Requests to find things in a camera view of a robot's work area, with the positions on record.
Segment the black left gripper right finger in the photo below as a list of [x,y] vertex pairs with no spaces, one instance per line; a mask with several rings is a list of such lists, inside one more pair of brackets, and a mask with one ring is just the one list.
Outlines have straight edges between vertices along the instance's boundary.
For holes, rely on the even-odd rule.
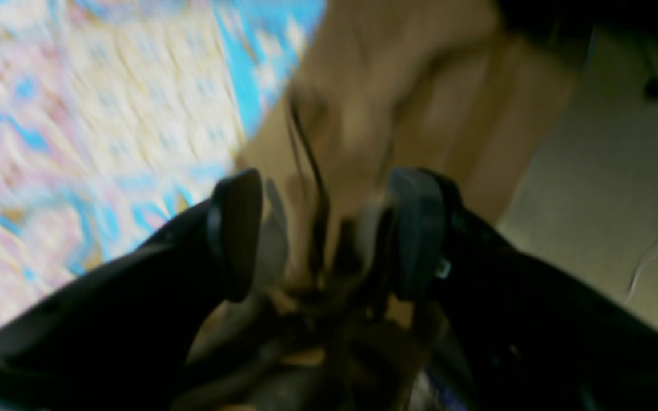
[[658,410],[658,331],[510,244],[457,185],[391,172],[395,292],[435,301],[488,410]]

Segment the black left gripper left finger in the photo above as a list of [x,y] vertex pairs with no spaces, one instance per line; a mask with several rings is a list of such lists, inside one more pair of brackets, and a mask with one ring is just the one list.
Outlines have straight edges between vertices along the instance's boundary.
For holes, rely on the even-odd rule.
[[262,213],[259,172],[230,175],[0,328],[0,410],[167,410],[203,321],[251,288]]

